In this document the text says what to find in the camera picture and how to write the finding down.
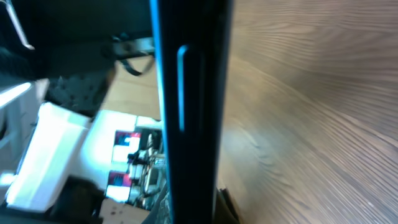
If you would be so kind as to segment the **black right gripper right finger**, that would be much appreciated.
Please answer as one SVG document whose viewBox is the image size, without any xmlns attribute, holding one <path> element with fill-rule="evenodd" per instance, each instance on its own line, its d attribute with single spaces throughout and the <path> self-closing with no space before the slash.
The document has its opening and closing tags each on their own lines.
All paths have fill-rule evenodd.
<svg viewBox="0 0 398 224">
<path fill-rule="evenodd" d="M 228 189 L 218 189 L 214 224 L 240 224 Z"/>
</svg>

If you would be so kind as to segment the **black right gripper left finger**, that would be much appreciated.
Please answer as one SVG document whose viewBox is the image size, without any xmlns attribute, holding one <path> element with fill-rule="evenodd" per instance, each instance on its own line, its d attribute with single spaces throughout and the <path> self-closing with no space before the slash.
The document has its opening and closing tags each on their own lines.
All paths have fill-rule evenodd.
<svg viewBox="0 0 398 224">
<path fill-rule="evenodd" d="M 169 188 L 165 184 L 152 210 L 142 224 L 171 224 Z"/>
</svg>

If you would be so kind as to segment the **Samsung Galaxy smartphone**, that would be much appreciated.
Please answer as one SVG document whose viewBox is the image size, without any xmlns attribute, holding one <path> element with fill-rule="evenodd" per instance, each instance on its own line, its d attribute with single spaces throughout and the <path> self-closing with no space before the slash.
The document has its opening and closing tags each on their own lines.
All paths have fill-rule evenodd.
<svg viewBox="0 0 398 224">
<path fill-rule="evenodd" d="M 173 224 L 212 223 L 232 0 L 150 2 Z"/>
</svg>

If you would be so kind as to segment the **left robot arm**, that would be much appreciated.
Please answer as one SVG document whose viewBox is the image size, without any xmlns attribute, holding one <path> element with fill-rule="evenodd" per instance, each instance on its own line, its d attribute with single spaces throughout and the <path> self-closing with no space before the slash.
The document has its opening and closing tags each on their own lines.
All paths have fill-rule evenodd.
<svg viewBox="0 0 398 224">
<path fill-rule="evenodd" d="M 124 53 L 116 38 L 152 34 L 148 1 L 2 1 L 1 86 L 71 77 L 71 102 L 47 99 L 15 181 L 2 223 L 102 223 L 103 195 L 69 174 L 90 119 Z"/>
</svg>

